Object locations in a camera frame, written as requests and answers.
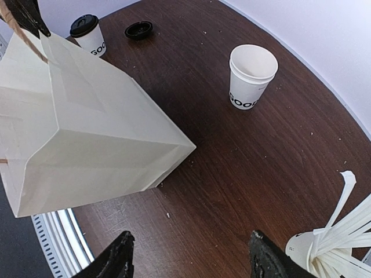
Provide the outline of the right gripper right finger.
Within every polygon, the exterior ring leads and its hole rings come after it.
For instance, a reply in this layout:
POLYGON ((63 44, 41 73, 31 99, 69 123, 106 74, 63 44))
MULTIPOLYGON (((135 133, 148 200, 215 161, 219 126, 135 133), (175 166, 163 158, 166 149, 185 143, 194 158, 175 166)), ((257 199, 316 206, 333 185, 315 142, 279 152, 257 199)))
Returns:
POLYGON ((251 277, 315 277, 293 262, 262 231, 252 232, 249 240, 251 277))

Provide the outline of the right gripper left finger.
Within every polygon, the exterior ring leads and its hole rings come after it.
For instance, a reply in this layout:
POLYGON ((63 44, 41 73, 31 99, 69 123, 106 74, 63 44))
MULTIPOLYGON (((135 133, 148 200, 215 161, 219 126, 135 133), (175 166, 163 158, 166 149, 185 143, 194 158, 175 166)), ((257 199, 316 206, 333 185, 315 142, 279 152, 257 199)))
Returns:
POLYGON ((133 277, 134 241, 129 231, 123 231, 91 264, 72 278, 133 277))

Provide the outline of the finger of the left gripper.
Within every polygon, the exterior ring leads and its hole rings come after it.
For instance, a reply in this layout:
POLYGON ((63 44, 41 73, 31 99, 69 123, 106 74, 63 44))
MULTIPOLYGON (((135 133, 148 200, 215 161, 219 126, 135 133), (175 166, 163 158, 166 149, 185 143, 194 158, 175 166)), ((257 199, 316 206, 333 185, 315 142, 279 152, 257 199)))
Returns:
POLYGON ((38 1, 36 0, 4 0, 1 1, 1 20, 11 29, 15 21, 19 27, 32 33, 38 39, 39 33, 50 37, 51 33, 44 23, 38 1))

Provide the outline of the white paper bag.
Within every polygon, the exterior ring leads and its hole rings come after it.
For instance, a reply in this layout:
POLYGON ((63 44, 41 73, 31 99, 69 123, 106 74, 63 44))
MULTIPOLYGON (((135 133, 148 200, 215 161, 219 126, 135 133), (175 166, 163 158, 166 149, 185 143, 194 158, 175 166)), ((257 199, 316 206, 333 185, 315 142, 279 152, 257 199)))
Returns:
POLYGON ((14 23, 1 58, 1 178, 15 217, 153 188, 195 149, 130 75, 14 23))

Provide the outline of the white paper cup stack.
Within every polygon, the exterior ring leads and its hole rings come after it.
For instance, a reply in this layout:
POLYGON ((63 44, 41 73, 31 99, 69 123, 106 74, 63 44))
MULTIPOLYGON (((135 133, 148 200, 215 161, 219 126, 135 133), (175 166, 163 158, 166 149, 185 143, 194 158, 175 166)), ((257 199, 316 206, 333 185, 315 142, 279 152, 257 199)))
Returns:
POLYGON ((252 109, 275 78, 279 64, 267 49, 257 45, 239 45, 230 53, 231 104, 240 110, 252 109))

